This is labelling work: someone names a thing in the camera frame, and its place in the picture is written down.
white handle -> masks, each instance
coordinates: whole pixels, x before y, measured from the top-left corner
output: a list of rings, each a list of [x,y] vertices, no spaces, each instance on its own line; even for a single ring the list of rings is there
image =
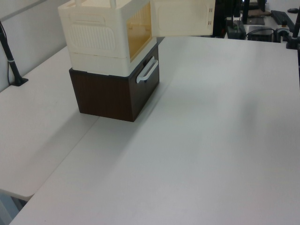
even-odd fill
[[[110,0],[110,3],[111,3],[111,8],[116,8],[117,7],[116,0]]]
[[[150,61],[147,63],[147,65],[144,67],[144,69],[141,71],[141,73],[137,76],[136,82],[139,83],[140,81],[148,80],[148,78],[151,76],[152,72],[156,69],[156,67],[158,67],[158,60],[152,57]]]

keyboard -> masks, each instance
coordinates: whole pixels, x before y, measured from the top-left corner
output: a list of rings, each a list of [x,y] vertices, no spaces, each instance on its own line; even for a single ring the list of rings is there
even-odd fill
[[[274,20],[278,25],[281,25],[282,21],[285,20],[287,21],[287,26],[289,27],[290,32],[292,33],[294,32],[295,24],[291,21],[291,19],[285,12],[271,10],[271,13],[272,13],[272,17],[274,18]]]

drawer handle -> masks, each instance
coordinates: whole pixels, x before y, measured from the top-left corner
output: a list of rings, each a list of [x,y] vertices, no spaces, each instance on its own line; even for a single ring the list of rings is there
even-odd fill
[[[152,57],[150,61],[147,63],[147,65],[144,67],[144,69],[141,71],[141,73],[137,76],[136,82],[139,83],[140,81],[148,80],[148,78],[151,76],[152,72],[156,69],[156,67],[158,67],[158,60]]]

white desk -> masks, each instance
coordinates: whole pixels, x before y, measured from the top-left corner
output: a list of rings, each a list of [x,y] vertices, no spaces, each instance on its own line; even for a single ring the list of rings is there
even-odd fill
[[[298,224],[297,52],[182,37],[159,58],[136,122],[100,117],[11,225]]]
[[[0,192],[29,200],[98,117],[80,114],[67,48],[0,93]]]

vented panel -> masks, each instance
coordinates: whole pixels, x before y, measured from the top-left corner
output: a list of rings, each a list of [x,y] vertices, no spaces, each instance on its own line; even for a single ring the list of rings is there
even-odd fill
[[[109,27],[73,24],[69,34],[77,47],[114,50],[116,46],[113,30]]]

